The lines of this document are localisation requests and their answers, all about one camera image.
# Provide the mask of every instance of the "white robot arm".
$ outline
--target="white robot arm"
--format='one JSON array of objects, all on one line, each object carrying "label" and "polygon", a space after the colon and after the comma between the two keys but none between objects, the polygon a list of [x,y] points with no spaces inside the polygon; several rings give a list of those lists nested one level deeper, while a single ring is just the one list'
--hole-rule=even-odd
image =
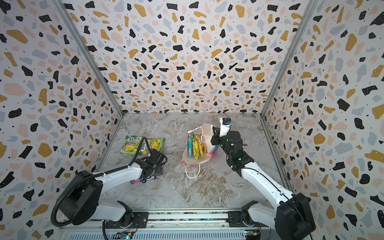
[{"label": "white robot arm", "polygon": [[227,164],[252,183],[272,204],[265,207],[256,201],[242,208],[246,225],[261,222],[276,229],[281,239],[303,239],[315,230],[309,199],[303,194],[293,194],[266,174],[243,149],[240,133],[230,131],[231,119],[220,118],[220,129],[213,127],[212,145],[219,145],[227,155]]},{"label": "white robot arm", "polygon": [[[167,157],[161,152],[150,149],[148,140],[144,137],[138,149],[145,143],[149,150],[147,157],[138,159],[136,155],[132,161],[122,167],[109,171],[91,174],[88,171],[81,171],[76,174],[70,184],[66,187],[61,196],[57,199],[51,213],[51,223],[56,227],[62,227],[72,223],[79,225],[87,220],[111,220],[116,225],[124,228],[132,223],[132,209],[122,201],[120,205],[99,202],[100,195],[122,183],[147,179],[160,172],[162,165],[167,162]],[[56,214],[58,210],[68,218],[68,221],[58,222]]]}]

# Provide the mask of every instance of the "terrazzo patterned wall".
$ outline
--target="terrazzo patterned wall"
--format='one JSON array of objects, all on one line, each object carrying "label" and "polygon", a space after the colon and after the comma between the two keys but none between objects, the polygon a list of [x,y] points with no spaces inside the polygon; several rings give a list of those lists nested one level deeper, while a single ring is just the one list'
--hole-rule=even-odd
[{"label": "terrazzo patterned wall", "polygon": [[258,112],[307,1],[65,0],[124,112]]},{"label": "terrazzo patterned wall", "polygon": [[320,239],[384,239],[383,23],[383,1],[319,1],[265,117]]},{"label": "terrazzo patterned wall", "polygon": [[118,116],[50,2],[0,7],[0,239],[52,239],[56,198],[100,164]]}]

